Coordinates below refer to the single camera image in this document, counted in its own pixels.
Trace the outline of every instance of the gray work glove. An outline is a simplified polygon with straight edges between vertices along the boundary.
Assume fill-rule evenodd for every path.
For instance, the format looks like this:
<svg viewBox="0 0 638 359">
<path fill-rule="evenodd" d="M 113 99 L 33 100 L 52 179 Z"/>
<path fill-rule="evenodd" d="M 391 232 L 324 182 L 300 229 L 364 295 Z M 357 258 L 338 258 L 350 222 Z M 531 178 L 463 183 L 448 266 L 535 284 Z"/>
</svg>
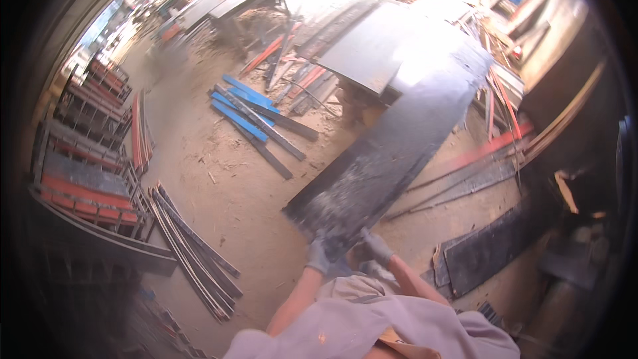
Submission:
<svg viewBox="0 0 638 359">
<path fill-rule="evenodd" d="M 387 268 L 390 257 L 394 255 L 394 251 L 388 247 L 383 238 L 374 233 L 370 233 L 366 228 L 361 229 L 361 238 L 366 247 L 366 251 L 368 251 L 372 258 L 379 262 L 379 265 Z"/>
<path fill-rule="evenodd" d="M 308 263 L 307 267 L 317 269 L 323 275 L 328 273 L 330 267 L 330 261 L 325 255 L 325 248 L 323 246 L 323 236 L 317 236 L 310 245 L 308 245 Z"/>
</svg>

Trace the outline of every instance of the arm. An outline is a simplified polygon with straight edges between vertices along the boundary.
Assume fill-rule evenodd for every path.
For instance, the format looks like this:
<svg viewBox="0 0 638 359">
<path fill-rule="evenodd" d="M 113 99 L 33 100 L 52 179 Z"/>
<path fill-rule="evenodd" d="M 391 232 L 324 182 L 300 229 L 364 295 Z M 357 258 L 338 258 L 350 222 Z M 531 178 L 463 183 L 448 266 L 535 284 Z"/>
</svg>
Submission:
<svg viewBox="0 0 638 359">
<path fill-rule="evenodd" d="M 433 286 L 430 286 L 425 280 L 421 279 L 417 272 L 409 267 L 397 254 L 390 257 L 387 268 L 395 276 L 405 295 L 429 299 L 451 307 L 445 297 L 439 294 Z"/>
<path fill-rule="evenodd" d="M 322 285 L 323 275 L 328 272 L 330 261 L 325 256 L 323 237 L 319 236 L 308 246 L 308 263 L 301 274 L 297 285 L 288 299 L 277 309 L 266 332 L 276 337 L 286 330 L 299 315 L 315 303 L 315 295 Z"/>
<path fill-rule="evenodd" d="M 305 267 L 299 282 L 297 282 L 288 299 L 275 312 L 266 332 L 271 337 L 276 337 L 297 320 L 307 307 L 315 303 L 315 295 L 319 287 L 321 287 L 322 281 L 323 274 L 321 272 L 315 268 Z"/>
<path fill-rule="evenodd" d="M 442 305 L 451 306 L 447 299 L 443 298 L 434 287 L 421 279 L 414 269 L 409 267 L 403 259 L 399 258 L 383 241 L 383 238 L 371 234 L 367 229 L 361 231 L 361 236 L 372 257 L 381 266 L 392 272 L 405 295 L 421 297 Z"/>
</svg>

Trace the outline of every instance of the dirt ground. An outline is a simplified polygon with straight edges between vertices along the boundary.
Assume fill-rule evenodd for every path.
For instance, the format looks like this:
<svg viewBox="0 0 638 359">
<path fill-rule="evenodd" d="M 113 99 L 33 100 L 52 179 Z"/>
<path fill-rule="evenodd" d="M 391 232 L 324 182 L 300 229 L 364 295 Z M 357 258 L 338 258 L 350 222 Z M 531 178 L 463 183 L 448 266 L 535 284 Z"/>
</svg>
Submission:
<svg viewBox="0 0 638 359">
<path fill-rule="evenodd" d="M 155 292 L 158 303 L 171 310 L 195 347 L 221 357 L 236 332 L 265 330 L 291 292 L 306 263 L 306 241 L 281 209 L 356 139 L 357 131 L 344 128 L 324 109 L 295 118 L 319 131 L 320 138 L 310 142 L 283 131 L 306 153 L 304 161 L 272 141 L 267 143 L 294 174 L 286 181 L 211 108 L 208 90 L 221 81 L 222 74 L 238 75 L 243 61 L 231 49 L 207 45 L 207 39 L 199 37 L 189 48 L 186 62 L 155 83 L 145 55 L 150 44 L 150 37 L 145 36 L 124 44 L 121 50 L 126 53 L 122 66 L 131 75 L 133 91 L 147 92 L 146 114 L 156 142 L 142 183 L 149 186 L 161 180 L 189 225 L 242 272 L 236 283 L 244 296 L 237 300 L 230 322 L 219 324 L 181 269 L 170 278 L 145 275 L 143 284 Z M 259 71 L 242 82 L 264 91 Z M 286 107 L 284 101 L 280 106 L 283 114 Z M 467 130 L 451 133 L 428 166 L 483 144 L 486 135 L 484 121 L 470 109 Z M 381 223 L 373 231 L 423 272 L 430 268 L 438 243 L 484 227 L 518 201 L 519 191 L 511 179 L 449 204 Z M 154 232 L 151 243 L 165 246 L 159 231 Z M 538 247 L 532 247 L 454 306 L 476 309 L 489 299 L 510 323 L 525 320 L 536 300 L 533 287 L 538 274 L 532 259 L 537 254 Z"/>
</svg>

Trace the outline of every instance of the forearm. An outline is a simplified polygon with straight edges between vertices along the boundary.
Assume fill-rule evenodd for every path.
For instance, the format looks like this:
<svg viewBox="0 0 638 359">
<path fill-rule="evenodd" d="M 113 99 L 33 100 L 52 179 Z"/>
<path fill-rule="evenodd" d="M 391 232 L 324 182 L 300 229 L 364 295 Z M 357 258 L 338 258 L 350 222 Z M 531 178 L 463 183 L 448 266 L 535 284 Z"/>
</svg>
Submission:
<svg viewBox="0 0 638 359">
<path fill-rule="evenodd" d="M 425 280 L 421 279 L 417 272 L 408 266 L 403 259 L 399 258 L 398 255 L 395 254 L 390 257 L 388 270 L 390 270 L 397 279 L 405 295 L 422 297 L 451 307 L 447 299 L 439 294 L 433 286 L 430 286 Z"/>
<path fill-rule="evenodd" d="M 315 302 L 315 295 L 321 287 L 323 274 L 318 270 L 305 267 L 297 285 L 283 305 L 277 309 L 266 332 L 275 337 L 286 330 L 304 310 Z"/>
</svg>

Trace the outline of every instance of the hand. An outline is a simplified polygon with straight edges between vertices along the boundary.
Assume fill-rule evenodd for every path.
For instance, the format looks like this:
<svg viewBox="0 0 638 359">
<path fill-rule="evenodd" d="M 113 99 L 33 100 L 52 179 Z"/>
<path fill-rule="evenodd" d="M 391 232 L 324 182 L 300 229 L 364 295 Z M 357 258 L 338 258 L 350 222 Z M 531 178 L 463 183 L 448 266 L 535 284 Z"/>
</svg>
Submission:
<svg viewBox="0 0 638 359">
<path fill-rule="evenodd" d="M 323 275 L 328 273 L 330 261 L 325 255 L 323 236 L 317 236 L 308 246 L 308 263 L 306 266 L 318 270 Z"/>
<path fill-rule="evenodd" d="M 370 233 L 368 229 L 361 229 L 361 238 L 366 246 L 367 251 L 379 262 L 382 267 L 387 268 L 390 258 L 394 255 L 394 251 L 388 247 L 383 238 L 374 233 Z"/>
</svg>

